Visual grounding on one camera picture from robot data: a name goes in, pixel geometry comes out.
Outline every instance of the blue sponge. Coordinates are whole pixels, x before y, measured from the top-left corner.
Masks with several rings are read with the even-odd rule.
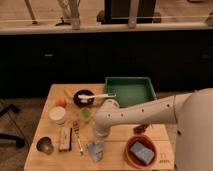
[[[145,147],[142,143],[136,141],[134,145],[130,148],[130,151],[137,157],[140,161],[148,165],[154,158],[154,152],[149,148]]]

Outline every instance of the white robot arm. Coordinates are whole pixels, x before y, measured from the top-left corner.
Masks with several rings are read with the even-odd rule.
[[[94,133],[104,138],[113,125],[177,123],[176,170],[213,170],[213,89],[176,95],[127,108],[108,99],[94,116]]]

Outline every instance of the black cabinet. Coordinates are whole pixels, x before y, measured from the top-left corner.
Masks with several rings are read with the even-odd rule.
[[[213,30],[0,36],[0,97],[107,76],[150,77],[156,91],[213,87],[212,40]]]

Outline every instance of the orange bowl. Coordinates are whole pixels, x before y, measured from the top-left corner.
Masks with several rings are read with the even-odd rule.
[[[145,147],[149,148],[154,152],[154,157],[151,160],[151,162],[146,165],[144,162],[140,161],[131,151],[130,148],[133,146],[133,144],[138,141],[142,143]],[[131,137],[125,146],[124,150],[124,159],[125,161],[132,167],[137,168],[137,169],[147,169],[148,167],[152,166],[153,163],[157,159],[157,150],[155,145],[153,144],[152,140],[147,137],[146,135],[135,135]]]

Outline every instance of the green tray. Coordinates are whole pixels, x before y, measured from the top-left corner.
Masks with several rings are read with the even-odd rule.
[[[121,108],[155,100],[156,95],[148,77],[107,77],[106,93],[115,93]]]

